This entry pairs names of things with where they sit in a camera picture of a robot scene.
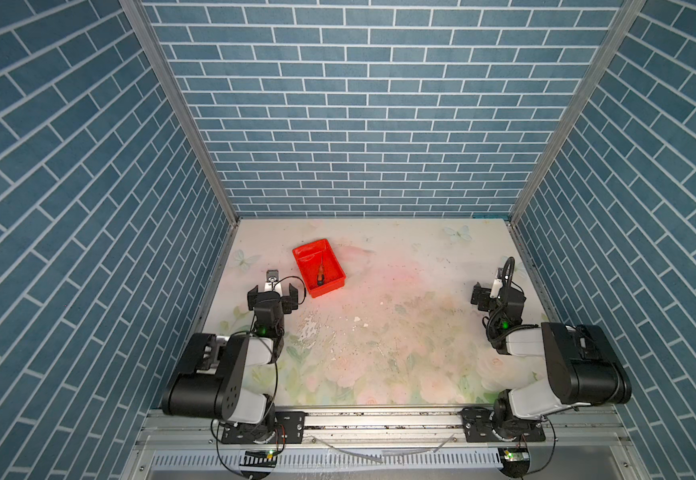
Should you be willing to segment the orange handled screwdriver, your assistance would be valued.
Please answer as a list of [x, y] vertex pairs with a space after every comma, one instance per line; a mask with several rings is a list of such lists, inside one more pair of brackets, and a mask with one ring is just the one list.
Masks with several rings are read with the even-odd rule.
[[319, 261], [319, 266], [317, 270], [317, 285], [319, 287], [324, 286], [327, 282], [326, 279], [326, 265], [325, 265], [325, 257], [321, 256], [321, 259]]

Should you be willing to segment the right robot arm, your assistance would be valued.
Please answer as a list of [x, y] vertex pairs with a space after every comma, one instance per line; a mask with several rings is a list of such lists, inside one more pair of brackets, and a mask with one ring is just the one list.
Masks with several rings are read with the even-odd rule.
[[482, 324], [497, 354], [536, 357], [546, 369], [543, 379], [498, 395], [490, 419], [498, 435], [514, 438], [539, 429], [551, 414], [631, 399], [628, 374], [600, 327], [525, 324], [525, 301], [523, 291], [510, 281], [497, 280], [491, 287], [476, 284], [471, 295], [471, 304], [487, 314]]

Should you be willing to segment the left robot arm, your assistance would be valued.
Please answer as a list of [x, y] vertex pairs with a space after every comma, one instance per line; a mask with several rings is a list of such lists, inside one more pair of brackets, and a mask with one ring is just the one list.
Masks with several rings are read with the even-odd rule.
[[250, 328], [229, 336], [193, 334], [162, 393], [162, 412], [272, 429], [275, 396], [245, 389], [243, 378], [252, 366], [277, 365], [284, 347], [285, 316], [299, 305], [298, 289], [290, 285], [283, 290], [273, 279], [264, 289], [248, 291]]

